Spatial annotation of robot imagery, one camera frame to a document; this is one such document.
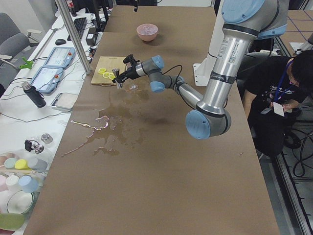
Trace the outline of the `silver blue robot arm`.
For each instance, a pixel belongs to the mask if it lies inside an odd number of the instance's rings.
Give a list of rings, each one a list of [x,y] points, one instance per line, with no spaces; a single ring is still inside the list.
[[[148,76],[153,92],[173,89],[193,108],[185,119],[186,128],[192,137],[204,140],[222,135],[231,126],[231,117],[224,109],[224,104],[247,49],[254,40],[285,33],[288,7],[287,0],[225,0],[221,3],[218,17],[224,21],[224,38],[205,94],[197,92],[179,75],[163,74],[161,70],[164,61],[159,55],[143,62],[128,55],[123,62],[130,63],[130,68],[123,73],[113,69],[113,82],[121,88],[127,79]]]

